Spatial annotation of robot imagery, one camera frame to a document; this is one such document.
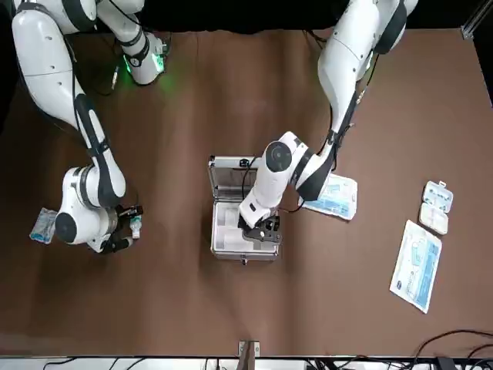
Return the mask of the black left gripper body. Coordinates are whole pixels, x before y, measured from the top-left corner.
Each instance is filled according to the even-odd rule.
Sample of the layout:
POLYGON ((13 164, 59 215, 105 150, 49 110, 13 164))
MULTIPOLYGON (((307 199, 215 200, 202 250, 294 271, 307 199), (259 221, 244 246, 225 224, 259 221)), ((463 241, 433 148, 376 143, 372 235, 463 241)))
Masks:
POLYGON ((240 229, 242 230, 243 238, 246 240, 264 241, 270 236, 270 231, 267 229, 267 220, 261 220, 255 226, 250 227, 244 219, 241 219, 240 229))

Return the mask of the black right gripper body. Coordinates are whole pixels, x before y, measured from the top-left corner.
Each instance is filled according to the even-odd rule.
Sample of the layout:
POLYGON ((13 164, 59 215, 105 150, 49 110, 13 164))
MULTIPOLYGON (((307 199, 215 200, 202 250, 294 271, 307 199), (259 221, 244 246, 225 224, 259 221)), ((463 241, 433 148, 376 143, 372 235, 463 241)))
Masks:
POLYGON ((132 231, 129 226, 131 217, 119 217, 117 215, 117 225, 112 235, 118 237, 132 237, 132 231))

